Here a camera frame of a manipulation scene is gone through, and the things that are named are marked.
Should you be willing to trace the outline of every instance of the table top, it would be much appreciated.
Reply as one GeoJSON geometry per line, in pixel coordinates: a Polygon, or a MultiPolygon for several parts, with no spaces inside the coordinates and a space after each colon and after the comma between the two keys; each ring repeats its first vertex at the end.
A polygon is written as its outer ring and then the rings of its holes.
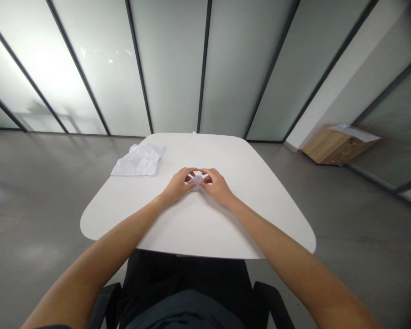
{"type": "MultiPolygon", "coordinates": [[[[110,176],[82,214],[81,231],[87,238],[99,239],[142,208],[181,168],[216,168],[240,200],[308,251],[315,251],[309,223],[247,141],[223,135],[156,133],[142,143],[166,145],[156,176],[110,176]]],[[[205,191],[190,191],[166,209],[138,248],[205,257],[265,258],[237,218],[205,191]]]]}

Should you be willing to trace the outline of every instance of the wrist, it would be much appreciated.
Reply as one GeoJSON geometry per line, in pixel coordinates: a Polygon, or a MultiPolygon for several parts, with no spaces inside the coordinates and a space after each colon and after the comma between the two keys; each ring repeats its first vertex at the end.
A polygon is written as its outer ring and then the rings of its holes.
{"type": "Polygon", "coordinates": [[[172,203],[170,198],[168,196],[166,196],[165,194],[163,194],[163,193],[157,195],[154,198],[153,202],[155,202],[156,204],[158,204],[162,208],[167,208],[172,203]]]}
{"type": "Polygon", "coordinates": [[[234,194],[231,194],[227,198],[225,198],[222,204],[230,209],[238,201],[240,200],[234,194]]]}

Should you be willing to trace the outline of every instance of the black pants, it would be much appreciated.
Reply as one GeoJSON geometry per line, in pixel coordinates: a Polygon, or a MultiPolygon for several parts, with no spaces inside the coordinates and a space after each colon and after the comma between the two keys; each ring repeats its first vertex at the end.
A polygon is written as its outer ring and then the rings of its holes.
{"type": "Polygon", "coordinates": [[[120,329],[161,300],[187,289],[213,298],[245,327],[258,328],[258,302],[244,260],[177,257],[136,249],[128,260],[117,308],[120,329]]]}

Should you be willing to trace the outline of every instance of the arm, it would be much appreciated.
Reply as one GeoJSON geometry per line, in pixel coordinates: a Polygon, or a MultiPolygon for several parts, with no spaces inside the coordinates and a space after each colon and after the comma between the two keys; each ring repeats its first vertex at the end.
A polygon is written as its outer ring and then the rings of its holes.
{"type": "Polygon", "coordinates": [[[195,184],[185,185],[197,168],[183,168],[166,189],[102,238],[93,243],[53,284],[21,329],[65,324],[86,328],[93,304],[108,280],[119,270],[159,214],[195,184]]]}
{"type": "Polygon", "coordinates": [[[364,305],[315,256],[235,197],[216,169],[201,171],[209,174],[201,186],[239,219],[319,328],[379,328],[364,305]]]}

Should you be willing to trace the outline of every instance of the left hand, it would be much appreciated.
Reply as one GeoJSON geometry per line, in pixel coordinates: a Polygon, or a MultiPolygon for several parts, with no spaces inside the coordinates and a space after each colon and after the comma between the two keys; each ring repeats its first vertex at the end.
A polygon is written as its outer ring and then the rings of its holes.
{"type": "Polygon", "coordinates": [[[181,197],[183,197],[190,189],[194,188],[196,184],[186,184],[195,177],[194,171],[199,171],[198,168],[182,168],[170,180],[168,186],[160,194],[160,197],[165,203],[170,204],[181,197]]]}

